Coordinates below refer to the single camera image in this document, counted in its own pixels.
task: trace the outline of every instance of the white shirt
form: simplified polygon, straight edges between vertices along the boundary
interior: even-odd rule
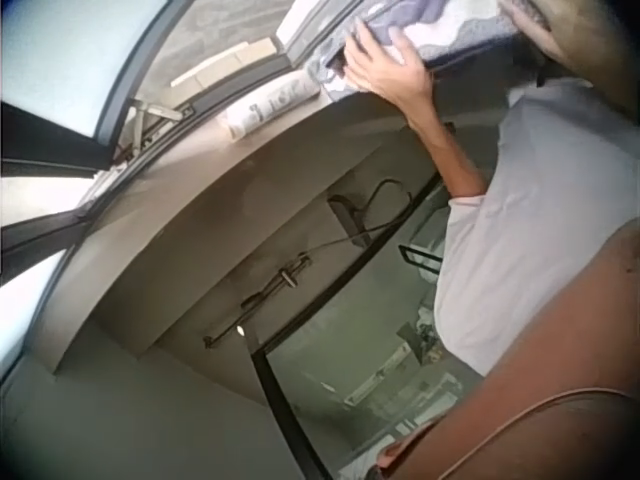
[[[486,195],[450,201],[434,310],[445,347],[486,375],[609,236],[640,216],[639,159],[640,130],[588,88],[528,90],[500,127]]]

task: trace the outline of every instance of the gray wall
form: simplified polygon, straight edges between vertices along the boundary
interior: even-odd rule
[[[160,349],[134,359],[97,327],[58,376],[25,357],[2,389],[2,448],[26,479],[299,479],[263,406]]]

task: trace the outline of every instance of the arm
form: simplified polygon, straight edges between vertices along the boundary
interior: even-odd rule
[[[438,119],[432,102],[425,99],[404,113],[431,154],[452,198],[487,193],[487,181]]]
[[[359,22],[362,48],[349,37],[345,46],[345,80],[394,104],[407,117],[429,151],[453,197],[474,197],[487,191],[487,182],[438,119],[433,105],[433,79],[411,41],[400,30],[390,36],[404,60],[396,62]]]

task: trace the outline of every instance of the glass panel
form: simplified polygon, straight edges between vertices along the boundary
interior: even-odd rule
[[[278,40],[298,64],[360,4],[362,0],[296,0],[278,27]]]
[[[0,224],[5,226],[76,208],[94,180],[2,177],[0,182]]]
[[[20,355],[38,301],[63,254],[51,255],[0,288],[0,378]]]
[[[337,478],[363,478],[382,447],[451,408],[480,380],[445,350],[434,328],[441,263],[434,257],[443,254],[446,200],[442,192],[429,196],[337,295],[268,356],[302,427]],[[399,247],[409,248],[406,259]],[[310,420],[324,432],[309,428]]]
[[[3,101],[93,136],[125,61],[165,4],[8,2],[2,12]]]
[[[138,98],[175,107],[218,80],[276,53],[293,0],[195,0],[169,35]]]

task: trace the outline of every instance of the hand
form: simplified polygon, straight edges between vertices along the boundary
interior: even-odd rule
[[[432,104],[432,75],[411,40],[400,29],[392,27],[389,36],[404,64],[398,63],[380,46],[361,20],[357,20],[356,29],[362,47],[349,36],[344,49],[347,60],[344,76],[348,84],[381,96],[405,113],[416,103],[424,104],[426,100]]]
[[[549,30],[545,30],[510,0],[499,0],[499,2],[502,11],[511,19],[516,28],[524,33],[542,53],[571,69],[567,56]]]

